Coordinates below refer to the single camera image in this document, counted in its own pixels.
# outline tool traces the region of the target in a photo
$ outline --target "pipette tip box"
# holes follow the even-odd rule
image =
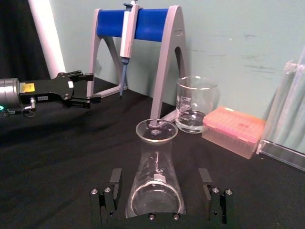
[[[218,107],[203,119],[202,137],[250,159],[257,149],[265,121],[251,115]]]

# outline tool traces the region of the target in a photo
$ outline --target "black curtain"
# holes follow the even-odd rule
[[[0,0],[0,79],[49,79],[27,0]]]

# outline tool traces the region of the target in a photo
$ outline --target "blue pipette holder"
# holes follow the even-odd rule
[[[110,51],[114,62],[116,75],[119,80],[118,86],[96,93],[101,95],[101,98],[120,91],[122,83],[122,63],[121,58],[119,57],[115,48],[113,37],[122,36],[123,18],[124,10],[96,9],[94,13],[89,71],[92,73],[95,72],[98,48],[101,40],[103,39]],[[176,54],[180,77],[186,77],[189,75],[186,58],[184,22],[181,7],[170,6],[168,9],[140,9],[138,13],[134,42],[136,42],[136,39],[161,42],[150,117],[160,118],[163,103],[163,90],[173,52]],[[94,82],[88,82],[87,96],[92,96],[93,84]],[[162,119],[174,121],[175,111],[169,113]]]

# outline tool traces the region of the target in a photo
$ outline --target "erlenmeyer flask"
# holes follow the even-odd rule
[[[126,217],[151,212],[185,213],[172,164],[172,140],[178,128],[164,120],[140,122],[136,133],[142,141],[142,157],[126,206]]]

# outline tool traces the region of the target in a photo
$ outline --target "screw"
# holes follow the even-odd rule
[[[218,193],[218,192],[219,192],[219,189],[216,188],[216,187],[214,187],[214,188],[212,188],[212,191],[213,191],[214,193]]]
[[[111,189],[109,187],[105,188],[105,190],[104,190],[104,192],[107,192],[107,193],[110,191],[111,191]]]
[[[177,213],[173,214],[173,219],[174,220],[179,220],[180,219],[179,214],[177,214]]]
[[[225,192],[226,192],[226,194],[228,194],[228,195],[232,195],[232,194],[233,194],[232,190],[230,190],[230,189],[227,189]]]
[[[91,194],[95,195],[96,193],[97,193],[97,189],[96,188],[92,189]]]
[[[156,216],[155,216],[155,214],[150,213],[150,214],[148,215],[148,218],[149,218],[149,220],[154,220],[154,219],[156,218]]]

